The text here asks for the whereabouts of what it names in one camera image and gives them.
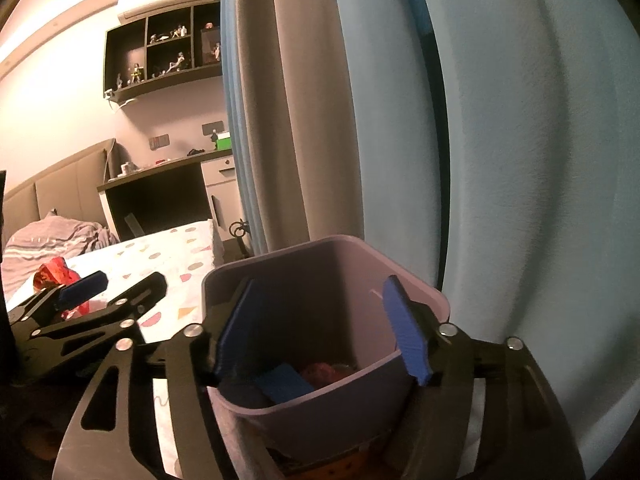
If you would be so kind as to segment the red snack wrapper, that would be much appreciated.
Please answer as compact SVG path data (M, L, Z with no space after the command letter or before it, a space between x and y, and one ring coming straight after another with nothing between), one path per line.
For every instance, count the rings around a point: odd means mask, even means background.
M34 286L34 292L41 292L43 289L58 285L73 285L79 280L80 275L67 266L63 257L53 257L37 269L32 278L32 286ZM62 321L69 321L89 313L90 306L88 301L85 301L77 307L63 309L60 318Z

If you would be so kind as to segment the purple trash bin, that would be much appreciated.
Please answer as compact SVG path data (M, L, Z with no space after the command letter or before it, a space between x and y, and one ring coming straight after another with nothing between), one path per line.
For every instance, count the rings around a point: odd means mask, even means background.
M410 452L401 427L419 385L385 313L396 275L430 320L446 298L359 238L337 235L226 264L206 275L209 308L254 280L260 309L232 373L209 391L242 479L396 478ZM254 379L292 366L314 392L274 404Z

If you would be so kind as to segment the grey striped blanket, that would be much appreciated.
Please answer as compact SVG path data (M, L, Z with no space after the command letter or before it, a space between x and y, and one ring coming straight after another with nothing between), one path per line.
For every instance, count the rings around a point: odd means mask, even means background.
M1 263L4 296L11 299L35 270L53 257L68 259L118 242L118 237L98 222L49 212L16 231L6 242Z

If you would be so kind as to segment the patterned white bed sheet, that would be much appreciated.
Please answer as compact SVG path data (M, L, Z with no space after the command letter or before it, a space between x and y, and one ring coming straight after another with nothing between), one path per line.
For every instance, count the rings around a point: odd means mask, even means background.
M104 308L151 273L163 274L166 296L140 322L144 340L154 342L166 340L179 328L202 318L201 281L218 257L213 222L204 220L64 259L81 278L96 271L106 274L107 288L89 300L91 312ZM10 309L35 293L34 274L11 299L4 296Z

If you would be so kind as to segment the grey upholstered headboard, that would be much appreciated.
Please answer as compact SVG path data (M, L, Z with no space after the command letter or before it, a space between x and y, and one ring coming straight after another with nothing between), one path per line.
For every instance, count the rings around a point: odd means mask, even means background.
M106 226L98 187L119 170L115 139L93 144L17 185L3 197L2 246L29 223L54 210L64 218Z

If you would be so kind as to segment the dark desk with drawers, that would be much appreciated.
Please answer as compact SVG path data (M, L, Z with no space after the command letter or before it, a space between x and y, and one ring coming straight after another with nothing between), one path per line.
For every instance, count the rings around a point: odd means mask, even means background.
M232 151L162 162L98 187L108 228L120 240L210 220L223 240L244 220Z

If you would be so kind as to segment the white cup on desk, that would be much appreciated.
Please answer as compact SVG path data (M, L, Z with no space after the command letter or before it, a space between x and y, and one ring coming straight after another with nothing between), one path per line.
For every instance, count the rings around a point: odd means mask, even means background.
M129 176L134 174L138 170L137 166L133 162L124 162L120 165L120 174L122 176Z

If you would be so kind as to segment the green white box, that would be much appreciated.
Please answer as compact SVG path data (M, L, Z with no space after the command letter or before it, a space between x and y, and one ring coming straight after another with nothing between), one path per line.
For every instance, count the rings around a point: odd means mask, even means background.
M232 145L231 134L229 131L215 133L214 141L217 151L230 150Z

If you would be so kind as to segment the blue window curtain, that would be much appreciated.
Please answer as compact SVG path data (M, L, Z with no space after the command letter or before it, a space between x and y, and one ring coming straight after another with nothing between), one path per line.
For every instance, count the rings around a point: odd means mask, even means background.
M590 479L639 474L639 0L336 0L363 234L521 337ZM239 78L221 0L235 154Z

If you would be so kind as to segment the grey window curtain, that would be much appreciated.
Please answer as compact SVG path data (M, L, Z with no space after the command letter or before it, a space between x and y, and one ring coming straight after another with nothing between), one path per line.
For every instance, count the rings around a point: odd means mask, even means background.
M363 234L352 88L336 0L231 0L236 160L258 252Z

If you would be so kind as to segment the dark wall shelf unit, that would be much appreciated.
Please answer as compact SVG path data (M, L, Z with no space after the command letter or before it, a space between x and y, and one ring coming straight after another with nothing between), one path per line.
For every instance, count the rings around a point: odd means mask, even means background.
M118 105L222 75L220 4L179 6L109 30L103 97Z

